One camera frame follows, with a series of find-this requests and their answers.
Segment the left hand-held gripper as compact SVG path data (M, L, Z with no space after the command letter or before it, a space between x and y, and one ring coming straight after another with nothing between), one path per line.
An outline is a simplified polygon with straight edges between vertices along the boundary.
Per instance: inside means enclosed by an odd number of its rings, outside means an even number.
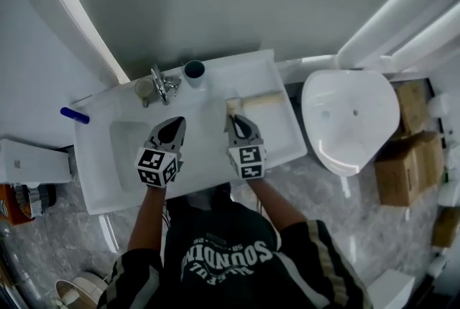
M140 147L136 156L136 170L140 182L149 188L166 188L175 181L183 161L179 152L183 145L186 120L173 117L158 124L150 132L146 147Z

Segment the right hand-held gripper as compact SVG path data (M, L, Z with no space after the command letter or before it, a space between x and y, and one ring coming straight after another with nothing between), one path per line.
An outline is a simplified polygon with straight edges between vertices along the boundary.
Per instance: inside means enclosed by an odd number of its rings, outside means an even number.
M238 177L262 178L265 175L267 153L258 126L242 115L227 116L226 132L229 139L226 153Z

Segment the grey cup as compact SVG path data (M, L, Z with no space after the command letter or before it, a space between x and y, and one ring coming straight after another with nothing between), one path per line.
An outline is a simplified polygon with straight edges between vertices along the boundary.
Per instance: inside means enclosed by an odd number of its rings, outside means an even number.
M204 79L205 65L199 60L192 60L183 66L183 75L192 88L198 88Z

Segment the person's right forearm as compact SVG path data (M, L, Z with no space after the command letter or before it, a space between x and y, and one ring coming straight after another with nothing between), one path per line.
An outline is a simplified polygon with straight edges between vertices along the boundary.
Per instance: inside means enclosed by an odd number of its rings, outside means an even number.
M305 216L276 191L265 179L250 179L248 185L278 232L297 223L305 223Z

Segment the white sink vanity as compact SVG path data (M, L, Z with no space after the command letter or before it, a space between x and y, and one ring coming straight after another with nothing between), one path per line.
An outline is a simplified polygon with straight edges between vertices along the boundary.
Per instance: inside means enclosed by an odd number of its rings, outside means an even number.
M167 197L194 193L236 179L226 155L225 101L284 92L274 52L263 50L208 60L203 82L192 88L180 84L169 104L141 105L134 84L127 83L73 104L89 117L75 124L75 158L87 211L91 215L138 206L146 186L134 161L149 133L166 119L183 116L183 167L167 186Z

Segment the chrome faucet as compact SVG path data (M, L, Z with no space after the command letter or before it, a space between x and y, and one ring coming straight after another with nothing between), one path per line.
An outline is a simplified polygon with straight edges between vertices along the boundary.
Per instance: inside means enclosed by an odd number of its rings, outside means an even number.
M176 97L182 80L176 75L164 75L157 65L152 66L151 74L152 81L161 102L165 106L168 106L170 104L170 97L168 96L168 93L173 90L173 96Z

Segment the beige mug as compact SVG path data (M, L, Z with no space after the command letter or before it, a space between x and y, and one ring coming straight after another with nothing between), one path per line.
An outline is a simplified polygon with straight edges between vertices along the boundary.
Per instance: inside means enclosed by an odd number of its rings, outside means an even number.
M156 87L150 78L140 78L134 86L134 91L142 102L143 108L148 108L157 96Z

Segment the white ceramic basin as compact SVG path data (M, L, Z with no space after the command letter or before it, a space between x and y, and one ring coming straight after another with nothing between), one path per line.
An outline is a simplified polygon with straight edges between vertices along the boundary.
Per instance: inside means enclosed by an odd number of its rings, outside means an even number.
M395 89L371 70L317 70L306 79L300 104L317 158L339 177L360 173L400 123Z

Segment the white water dispenser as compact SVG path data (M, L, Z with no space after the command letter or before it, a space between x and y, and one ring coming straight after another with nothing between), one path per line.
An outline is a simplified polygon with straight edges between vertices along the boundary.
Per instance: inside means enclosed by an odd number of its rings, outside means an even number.
M0 184L63 184L72 180L69 155L41 147L0 140Z

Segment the grey ribbed roll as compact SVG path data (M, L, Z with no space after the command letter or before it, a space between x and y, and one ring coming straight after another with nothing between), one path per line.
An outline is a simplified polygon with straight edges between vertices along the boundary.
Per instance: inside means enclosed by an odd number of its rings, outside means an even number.
M55 205L56 189L54 185L39 185L28 188L26 185L14 187L15 198L22 213L30 219L41 216L49 207Z

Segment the black shirt with striped sleeves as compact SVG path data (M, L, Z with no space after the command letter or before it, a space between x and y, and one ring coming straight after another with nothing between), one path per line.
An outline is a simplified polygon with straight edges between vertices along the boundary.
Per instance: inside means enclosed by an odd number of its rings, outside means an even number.
M98 309L373 309L321 221L276 231L227 193L210 210L176 198L168 212L164 251L121 255Z

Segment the large cardboard box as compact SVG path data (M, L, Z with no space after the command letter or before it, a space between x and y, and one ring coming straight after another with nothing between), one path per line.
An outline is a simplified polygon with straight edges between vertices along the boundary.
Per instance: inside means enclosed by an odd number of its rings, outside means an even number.
M408 207L439 184L444 172L441 135L419 132L385 145L374 162L380 203Z

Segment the small cardboard box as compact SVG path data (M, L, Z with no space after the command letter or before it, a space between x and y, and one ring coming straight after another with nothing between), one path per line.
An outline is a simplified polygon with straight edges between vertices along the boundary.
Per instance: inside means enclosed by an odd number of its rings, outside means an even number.
M398 86L395 92L400 106L397 135L412 136L421 129L428 117L424 84L420 80L413 80Z
M460 230L460 207L441 209L433 226L431 245L439 248L450 248Z

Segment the round white waste bin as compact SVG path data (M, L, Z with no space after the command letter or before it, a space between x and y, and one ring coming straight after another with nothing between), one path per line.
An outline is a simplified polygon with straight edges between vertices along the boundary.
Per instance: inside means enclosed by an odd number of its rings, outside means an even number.
M65 309L97 309L107 288L105 280L91 272L81 272L73 280L58 280L55 289Z

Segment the white box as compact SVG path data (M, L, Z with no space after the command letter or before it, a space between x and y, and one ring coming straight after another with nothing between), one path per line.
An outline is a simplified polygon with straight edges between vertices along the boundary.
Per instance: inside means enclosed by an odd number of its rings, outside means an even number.
M368 288L374 309L403 309L413 290L415 277L388 269Z

